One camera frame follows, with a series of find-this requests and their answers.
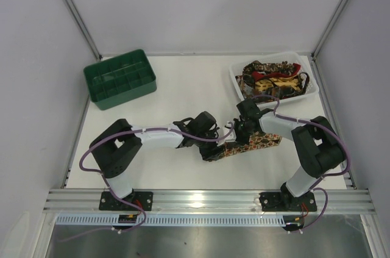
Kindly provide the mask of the floral patterned tie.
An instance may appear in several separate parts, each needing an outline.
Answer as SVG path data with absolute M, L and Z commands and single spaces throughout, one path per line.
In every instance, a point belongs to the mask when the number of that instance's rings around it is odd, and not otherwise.
M 256 132 L 254 135 L 250 136 L 248 145 L 239 145 L 235 142 L 224 143 L 224 158 L 249 151 L 275 147 L 278 146 L 281 141 L 282 137 L 277 134 L 260 134 L 259 132 Z

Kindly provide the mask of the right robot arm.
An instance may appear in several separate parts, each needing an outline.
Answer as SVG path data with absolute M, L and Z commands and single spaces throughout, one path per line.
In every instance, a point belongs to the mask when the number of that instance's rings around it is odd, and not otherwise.
M 298 204 L 311 199 L 310 193 L 324 178 L 342 176 L 350 168 L 350 156 L 342 140 L 328 120 L 317 116 L 311 120 L 277 113 L 277 109 L 259 109 L 252 99 L 237 104 L 239 118 L 235 120 L 235 141 L 249 142 L 256 132 L 260 135 L 288 139 L 294 143 L 300 167 L 280 187 L 276 201 L 260 196 L 264 210 L 295 211 Z

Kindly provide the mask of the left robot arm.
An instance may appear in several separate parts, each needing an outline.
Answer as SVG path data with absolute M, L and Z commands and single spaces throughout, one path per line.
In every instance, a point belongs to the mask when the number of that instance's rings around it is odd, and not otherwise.
M 133 193 L 129 166 L 140 152 L 191 146 L 207 152 L 218 148 L 230 133 L 231 124 L 220 130 L 216 119 L 206 111 L 159 127 L 134 126 L 119 119 L 90 144 L 90 149 L 108 187 L 123 199 Z

